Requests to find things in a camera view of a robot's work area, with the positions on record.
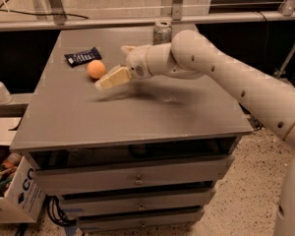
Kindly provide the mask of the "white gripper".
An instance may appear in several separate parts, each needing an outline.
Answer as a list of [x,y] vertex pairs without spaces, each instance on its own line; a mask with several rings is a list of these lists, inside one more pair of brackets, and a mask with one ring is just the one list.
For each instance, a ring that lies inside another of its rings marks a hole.
[[132,76],[136,79],[149,79],[151,73],[148,70],[148,49],[149,45],[123,45],[121,51],[125,55],[126,65],[130,70],[124,66],[115,66],[94,84],[95,88],[104,90],[121,86],[128,83]]

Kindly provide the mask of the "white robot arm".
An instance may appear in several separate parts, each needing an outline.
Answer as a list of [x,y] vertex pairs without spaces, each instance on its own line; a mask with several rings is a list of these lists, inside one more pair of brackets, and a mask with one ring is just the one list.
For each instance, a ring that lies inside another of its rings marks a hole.
[[[101,77],[95,83],[98,89],[160,75],[176,79],[207,75],[295,149],[295,88],[224,54],[197,31],[181,30],[164,44],[124,45],[122,52],[126,64]],[[273,236],[295,236],[295,156],[282,185]]]

